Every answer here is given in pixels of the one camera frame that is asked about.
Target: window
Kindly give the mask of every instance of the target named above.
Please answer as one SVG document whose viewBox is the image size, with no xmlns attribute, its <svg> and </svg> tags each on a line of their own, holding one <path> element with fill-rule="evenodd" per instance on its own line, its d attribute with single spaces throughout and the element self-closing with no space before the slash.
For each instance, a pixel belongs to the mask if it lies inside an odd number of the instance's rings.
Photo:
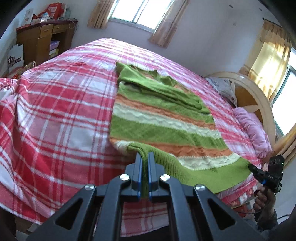
<svg viewBox="0 0 296 241">
<path fill-rule="evenodd" d="M 286 72 L 286 78 L 274 98 L 272 112 L 277 128 L 283 135 L 288 133 L 296 123 L 296 50 L 292 49 Z"/>
<path fill-rule="evenodd" d="M 111 20 L 153 31 L 173 0 L 117 0 Z"/>
</svg>

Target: pink pillow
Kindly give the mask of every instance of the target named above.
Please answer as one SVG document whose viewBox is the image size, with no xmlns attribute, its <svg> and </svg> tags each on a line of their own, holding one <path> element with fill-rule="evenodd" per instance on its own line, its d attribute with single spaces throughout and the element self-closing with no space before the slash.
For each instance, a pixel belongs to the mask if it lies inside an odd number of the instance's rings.
<svg viewBox="0 0 296 241">
<path fill-rule="evenodd" d="M 270 156 L 272 148 L 258 117 L 254 113 L 248 113 L 242 107 L 234 108 L 233 114 L 250 137 L 257 157 L 265 158 Z"/>
</svg>

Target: wooden desk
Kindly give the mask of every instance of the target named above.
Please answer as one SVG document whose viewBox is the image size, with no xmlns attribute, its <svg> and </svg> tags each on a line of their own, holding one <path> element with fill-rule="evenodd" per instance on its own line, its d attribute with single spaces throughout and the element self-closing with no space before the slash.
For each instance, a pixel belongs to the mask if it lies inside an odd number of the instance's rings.
<svg viewBox="0 0 296 241">
<path fill-rule="evenodd" d="M 70 49 L 77 22 L 48 20 L 17 30 L 17 44 L 24 45 L 24 64 L 36 61 L 39 65 L 49 60 L 52 40 L 59 40 L 59 54 Z"/>
</svg>

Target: white pillow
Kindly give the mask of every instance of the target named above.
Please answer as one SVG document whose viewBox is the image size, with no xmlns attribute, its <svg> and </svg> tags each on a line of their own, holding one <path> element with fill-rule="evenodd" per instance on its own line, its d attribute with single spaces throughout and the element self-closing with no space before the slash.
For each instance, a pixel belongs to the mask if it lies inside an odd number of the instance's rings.
<svg viewBox="0 0 296 241">
<path fill-rule="evenodd" d="M 235 107 L 237 107 L 234 82 L 231 82 L 228 78 L 215 77 L 206 78 L 206 80 L 220 95 L 227 98 Z"/>
</svg>

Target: striped sweater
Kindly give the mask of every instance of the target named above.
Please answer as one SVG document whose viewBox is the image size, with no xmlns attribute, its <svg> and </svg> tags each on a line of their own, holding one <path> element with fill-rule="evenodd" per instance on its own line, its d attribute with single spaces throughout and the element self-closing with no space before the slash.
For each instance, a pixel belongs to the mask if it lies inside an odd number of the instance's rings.
<svg viewBox="0 0 296 241">
<path fill-rule="evenodd" d="M 181 183 L 226 190 L 248 177 L 249 162 L 230 151 L 199 96 L 169 76 L 116 63 L 118 92 L 110 142 L 134 160 L 143 158 L 147 193 L 147 155 Z"/>
</svg>

